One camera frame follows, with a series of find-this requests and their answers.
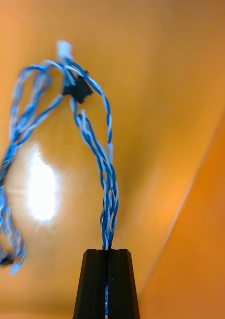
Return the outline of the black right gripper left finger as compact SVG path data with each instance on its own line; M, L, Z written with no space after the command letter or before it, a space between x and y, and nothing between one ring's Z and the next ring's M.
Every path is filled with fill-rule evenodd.
M106 254L88 249L83 254L74 308L74 319L104 319L106 288Z

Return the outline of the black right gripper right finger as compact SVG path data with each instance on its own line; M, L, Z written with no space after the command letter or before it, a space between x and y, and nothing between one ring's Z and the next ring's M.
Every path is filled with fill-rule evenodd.
M140 318L131 253L127 249L109 252L108 318Z

